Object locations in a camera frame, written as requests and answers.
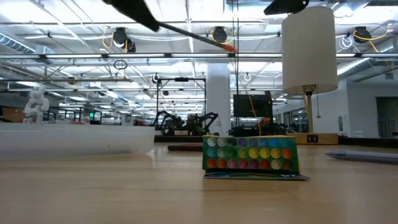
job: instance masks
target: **blue pen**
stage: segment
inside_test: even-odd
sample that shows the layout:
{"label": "blue pen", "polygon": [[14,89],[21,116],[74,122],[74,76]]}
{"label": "blue pen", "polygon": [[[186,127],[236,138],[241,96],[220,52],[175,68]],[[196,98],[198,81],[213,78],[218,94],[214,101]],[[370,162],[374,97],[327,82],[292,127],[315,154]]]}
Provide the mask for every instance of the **blue pen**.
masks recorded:
{"label": "blue pen", "polygon": [[335,159],[346,159],[350,161],[377,162],[383,164],[398,165],[398,154],[382,152],[359,152],[359,151],[327,151],[327,156]]}

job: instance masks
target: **white pillar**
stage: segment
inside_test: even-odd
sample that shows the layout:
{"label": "white pillar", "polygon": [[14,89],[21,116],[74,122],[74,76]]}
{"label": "white pillar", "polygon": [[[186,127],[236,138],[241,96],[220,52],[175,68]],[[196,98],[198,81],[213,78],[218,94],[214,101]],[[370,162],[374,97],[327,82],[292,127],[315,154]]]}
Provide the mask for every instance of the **white pillar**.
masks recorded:
{"label": "white pillar", "polygon": [[209,63],[206,77],[206,112],[218,113],[220,119],[210,126],[210,133],[228,136],[231,129],[231,91],[227,63]]}

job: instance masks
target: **paint palette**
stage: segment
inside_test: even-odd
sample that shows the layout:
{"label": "paint palette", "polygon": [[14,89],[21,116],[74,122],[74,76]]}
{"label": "paint palette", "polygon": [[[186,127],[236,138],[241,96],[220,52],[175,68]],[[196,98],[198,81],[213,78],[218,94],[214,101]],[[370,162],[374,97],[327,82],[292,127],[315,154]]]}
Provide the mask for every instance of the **paint palette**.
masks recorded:
{"label": "paint palette", "polygon": [[298,174],[300,167],[295,138],[204,136],[203,169]]}

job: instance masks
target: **computer monitor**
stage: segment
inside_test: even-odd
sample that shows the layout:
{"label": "computer monitor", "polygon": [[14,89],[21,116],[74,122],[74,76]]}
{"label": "computer monitor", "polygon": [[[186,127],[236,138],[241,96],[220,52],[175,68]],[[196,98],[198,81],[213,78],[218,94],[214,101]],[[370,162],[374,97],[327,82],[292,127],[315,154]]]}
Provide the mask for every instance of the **computer monitor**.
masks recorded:
{"label": "computer monitor", "polygon": [[272,98],[267,95],[250,95],[253,107],[250,104],[249,95],[234,95],[234,117],[254,118],[254,112],[258,118],[270,118],[272,116]]}

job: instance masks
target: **white robot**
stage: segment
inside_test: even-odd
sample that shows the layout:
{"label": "white robot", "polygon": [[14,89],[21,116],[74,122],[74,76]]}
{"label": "white robot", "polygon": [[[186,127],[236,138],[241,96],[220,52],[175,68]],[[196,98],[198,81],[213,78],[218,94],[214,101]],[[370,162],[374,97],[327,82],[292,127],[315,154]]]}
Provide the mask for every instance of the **white robot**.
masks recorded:
{"label": "white robot", "polygon": [[29,93],[29,101],[25,105],[24,123],[43,123],[43,112],[49,110],[49,100],[44,98],[46,89],[42,86],[33,87],[33,90]]}

